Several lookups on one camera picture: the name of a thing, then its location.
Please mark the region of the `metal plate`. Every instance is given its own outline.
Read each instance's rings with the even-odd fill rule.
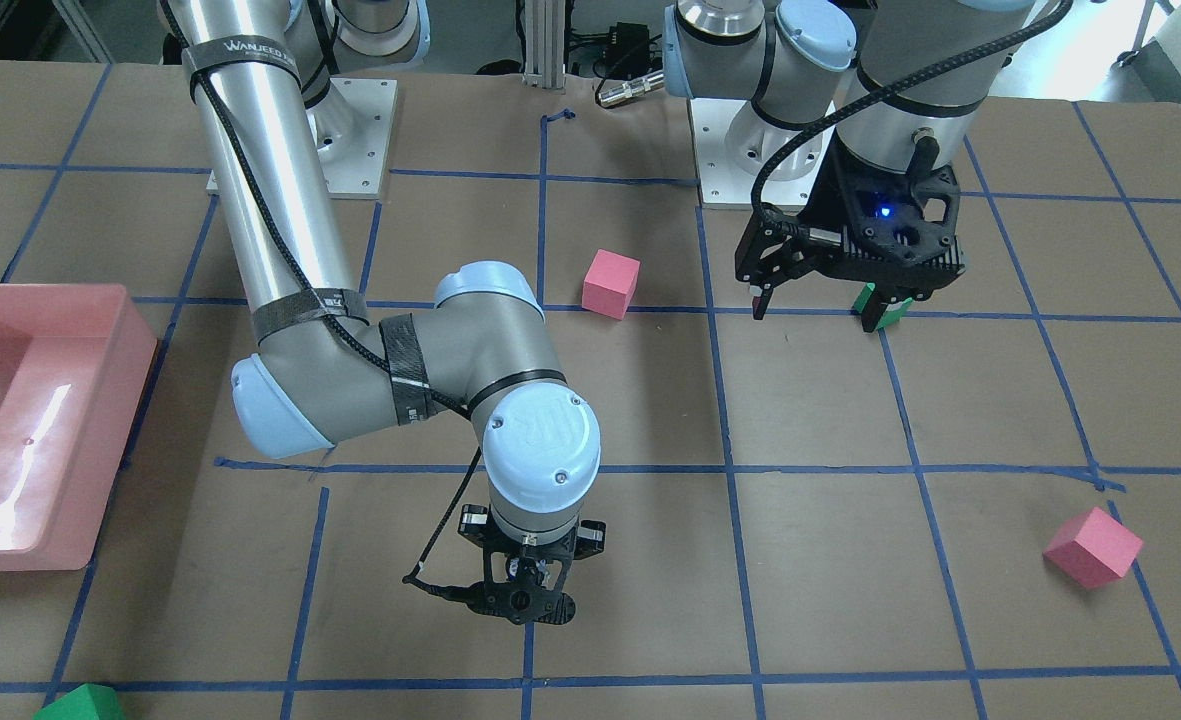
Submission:
[[[696,172],[702,182],[702,205],[717,210],[750,208],[750,186],[753,176],[742,170],[727,155],[727,127],[732,124],[745,100],[712,100],[698,97],[690,104],[692,122],[692,150],[696,153]],[[800,148],[800,152],[813,152],[817,159],[804,176],[794,181],[769,181],[763,190],[763,199],[772,202],[782,210],[801,210],[817,181],[820,159],[829,148],[834,127],[827,129],[817,140]]]
[[[324,148],[319,161],[334,199],[380,199],[394,126],[393,79],[333,78],[333,89],[357,113],[357,131],[347,142]],[[220,195],[216,177],[207,179],[207,191]]]

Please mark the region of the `green block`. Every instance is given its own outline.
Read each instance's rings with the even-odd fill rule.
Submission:
[[[854,310],[854,313],[864,310],[864,305],[870,301],[872,295],[874,295],[874,283],[864,283],[864,288],[861,288],[861,295],[856,296],[856,302],[852,305],[852,310]],[[911,308],[913,302],[913,297],[907,297],[901,302],[893,302],[893,305],[888,305],[887,310],[883,310],[882,318],[879,319],[879,323],[874,325],[874,329],[882,330],[882,328],[888,327],[888,325],[895,323],[902,315],[906,314],[906,310]]]
[[[119,699],[105,685],[79,685],[60,700],[38,711],[34,720],[125,720]]]

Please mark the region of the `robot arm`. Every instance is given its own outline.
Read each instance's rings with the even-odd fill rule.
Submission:
[[[855,100],[824,118],[856,46],[836,6],[781,0],[766,13],[762,0],[680,0],[667,8],[668,91],[750,100],[730,135],[762,150],[753,163],[736,158],[755,174],[753,215],[736,253],[755,318],[774,288],[811,271],[874,286],[860,309],[866,332],[892,307],[954,282],[966,258],[950,159],[1001,68],[1001,50],[1052,27],[1072,2],[1025,28],[1035,0],[885,4],[855,63]],[[790,215],[763,202],[765,184],[802,174],[791,155],[836,124],[804,209]]]
[[[599,425],[567,387],[522,274],[465,266],[439,282],[433,310],[368,323],[306,118],[306,78],[285,41],[288,5],[161,8],[187,47],[260,345],[231,373],[253,445],[299,454],[456,411],[474,425],[489,470],[490,509],[466,506],[459,529],[484,550],[485,580],[438,594],[516,624],[566,623],[575,611],[562,593],[568,567],[603,548],[602,523],[580,519],[598,474]],[[492,554],[507,556],[504,582],[491,577]],[[552,562],[562,565],[556,578]]]

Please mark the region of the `pink cube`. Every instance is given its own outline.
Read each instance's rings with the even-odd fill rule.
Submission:
[[[581,306],[600,315],[622,319],[635,295],[639,282],[639,260],[626,258],[615,251],[595,251],[590,271],[581,286]]]
[[[1092,508],[1061,525],[1043,556],[1081,585],[1092,589],[1124,577],[1140,550],[1142,538],[1120,525],[1105,510]]]
[[[154,354],[123,286],[0,284],[0,570],[87,564]]]

